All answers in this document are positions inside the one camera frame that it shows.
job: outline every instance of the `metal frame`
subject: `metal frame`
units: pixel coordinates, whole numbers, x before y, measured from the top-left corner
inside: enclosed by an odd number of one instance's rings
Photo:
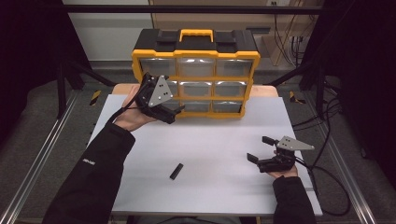
[[[278,15],[323,15],[327,13],[339,12],[340,9],[325,8],[325,7],[229,7],[229,6],[109,6],[109,5],[44,5],[41,3],[37,6],[42,11],[56,11],[56,12],[67,12],[67,13],[211,13],[211,14],[278,14]],[[283,81],[286,81],[290,77],[293,77],[299,72],[306,72],[308,67],[312,63],[308,63],[302,66],[296,71],[291,71],[288,76],[282,77],[281,79],[273,82],[273,85],[278,85]],[[62,117],[54,124],[53,130],[49,134],[44,146],[41,148],[37,158],[32,165],[29,173],[23,180],[18,192],[14,196],[11,204],[7,208],[7,211],[2,215],[1,223],[13,223],[23,204],[28,197],[40,171],[45,164],[45,161],[52,150],[53,144],[56,142],[58,135],[60,134],[65,121],[67,120],[76,99],[78,93],[72,96],[69,101],[70,105],[64,108],[66,111]],[[321,127],[322,134],[325,133],[326,127]],[[341,173],[343,182],[346,184],[346,188],[351,194],[351,201],[354,204],[355,210],[362,223],[375,223],[375,219],[369,206],[367,205],[364,197],[361,194],[359,186],[357,186],[353,176],[348,170],[342,156],[340,155],[335,143],[331,139],[331,155],[332,159]]]
[[[68,13],[211,13],[321,15],[339,11],[323,7],[233,7],[233,6],[141,6],[141,5],[41,5],[45,11]]]

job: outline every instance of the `clamp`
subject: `clamp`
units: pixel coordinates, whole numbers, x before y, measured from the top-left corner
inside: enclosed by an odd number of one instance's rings
[[[270,146],[276,146],[276,155],[273,158],[259,160],[259,158],[249,153],[247,154],[247,160],[256,164],[261,173],[288,171],[296,161],[294,156],[295,150],[315,149],[314,146],[310,146],[288,136],[284,136],[280,141],[263,136],[262,141]]]

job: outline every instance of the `wall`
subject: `wall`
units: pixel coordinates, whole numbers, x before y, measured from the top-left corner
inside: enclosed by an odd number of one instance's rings
[[[65,5],[148,5],[148,0],[64,0]],[[70,13],[90,61],[131,61],[143,28],[152,28],[150,14]]]

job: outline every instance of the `black jacket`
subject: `black jacket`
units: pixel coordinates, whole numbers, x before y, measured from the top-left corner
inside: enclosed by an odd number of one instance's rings
[[[120,187],[123,163],[134,141],[128,131],[107,124],[62,184],[42,223],[107,223]],[[278,178],[274,190],[274,223],[316,223],[299,177]]]

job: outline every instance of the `gray carpet floor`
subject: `gray carpet floor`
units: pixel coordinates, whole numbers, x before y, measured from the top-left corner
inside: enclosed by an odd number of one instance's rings
[[[130,75],[117,75],[112,78],[116,82],[131,82]],[[263,80],[255,77],[255,83]],[[299,123],[314,116],[308,104],[299,104],[290,101],[290,90],[297,99],[306,100],[313,91],[299,91],[295,86],[285,84],[277,88],[283,97],[292,124]],[[90,105],[95,91],[102,91],[95,105]],[[87,82],[80,93],[76,106],[69,120],[66,122],[60,137],[43,167],[35,185],[26,199],[19,218],[41,218],[44,216],[50,201],[58,188],[66,179],[79,156],[90,139],[90,132],[94,128],[106,96],[112,88],[96,82]],[[326,91],[326,100],[330,101],[333,95]],[[29,103],[23,111],[20,121],[15,126],[13,134],[2,145],[0,150],[0,212],[7,209],[13,196],[18,190],[30,166],[35,160],[39,149],[55,122],[57,114],[56,83],[50,82],[30,92]],[[377,223],[396,223],[396,191],[384,177],[375,161],[366,160],[361,156],[359,142],[354,137],[348,122],[342,113],[331,118],[332,138],[340,149],[347,166],[356,179],[364,199],[373,212]],[[305,130],[295,131],[297,139],[320,148],[323,137],[318,126]],[[318,155],[318,150],[304,152],[304,160],[311,164]],[[325,148],[318,165],[326,168],[338,176],[329,151]],[[318,198],[323,209],[340,213],[345,210],[347,200],[341,188],[327,175],[315,171],[318,183]],[[271,223],[270,217],[264,217],[263,223]],[[323,215],[318,217],[318,223],[361,223],[355,208],[342,217]]]

